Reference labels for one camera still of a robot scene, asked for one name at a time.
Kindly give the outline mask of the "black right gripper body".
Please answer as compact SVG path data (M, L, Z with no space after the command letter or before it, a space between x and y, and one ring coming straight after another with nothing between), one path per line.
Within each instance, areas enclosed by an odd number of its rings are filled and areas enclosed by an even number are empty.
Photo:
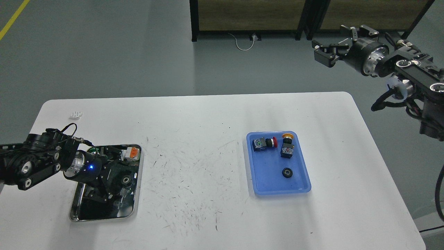
M390 49L387 45L370 38L358 38L342 60L363 76L377 77L376 66Z

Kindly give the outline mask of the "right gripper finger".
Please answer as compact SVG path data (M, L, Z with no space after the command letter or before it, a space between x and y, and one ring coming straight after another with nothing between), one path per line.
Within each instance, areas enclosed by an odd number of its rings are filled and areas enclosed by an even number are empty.
M351 39L344 39L341 42L329 45L312 40L315 61L326 67L333 67L338 60L343 60L348 55L351 46Z
M357 42L359 39L367 39L371 41L379 40L379 31L362 24L358 27L347 27L345 25L340 26L341 35L345 35L348 40Z

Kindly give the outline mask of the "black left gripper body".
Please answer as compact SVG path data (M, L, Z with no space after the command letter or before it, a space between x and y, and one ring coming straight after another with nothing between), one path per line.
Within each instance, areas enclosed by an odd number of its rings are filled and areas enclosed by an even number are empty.
M114 170L118 158L112 154L93 154L78 150L66 171L65 179L84 184L87 195L115 195L120 192L118 172Z

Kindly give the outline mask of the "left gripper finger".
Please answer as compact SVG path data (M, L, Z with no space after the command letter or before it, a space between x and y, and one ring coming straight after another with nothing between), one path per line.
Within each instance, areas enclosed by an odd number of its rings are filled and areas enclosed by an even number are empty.
M99 203L107 203L114 197L122 197L121 190L129 188L129 183L121 181L93 181L85 185L85 198Z
M125 147L135 146L100 146L102 154L105 160L102 161L101 174L105 174L107 171L116 170L122 172L135 173L135 161L128 162L120 160L121 150Z

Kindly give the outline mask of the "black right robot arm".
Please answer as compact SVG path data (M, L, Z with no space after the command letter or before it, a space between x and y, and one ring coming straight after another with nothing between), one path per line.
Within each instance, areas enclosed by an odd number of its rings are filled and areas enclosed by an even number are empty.
M384 93L371 111L402 108L420 122L419 133L443 142L443 69L433 57L398 35L380 33L366 25L341 25L339 41L312 38L314 58L328 68L343 61L364 78L386 78Z

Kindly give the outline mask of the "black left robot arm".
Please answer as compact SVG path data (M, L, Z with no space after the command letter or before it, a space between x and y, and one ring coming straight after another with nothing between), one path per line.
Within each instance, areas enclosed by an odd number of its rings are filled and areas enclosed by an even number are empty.
M89 140L48 128L23 143L1 145L1 182L28 190L62 172L83 184L83 196L99 203L135 194L141 148L127 144L95 146Z

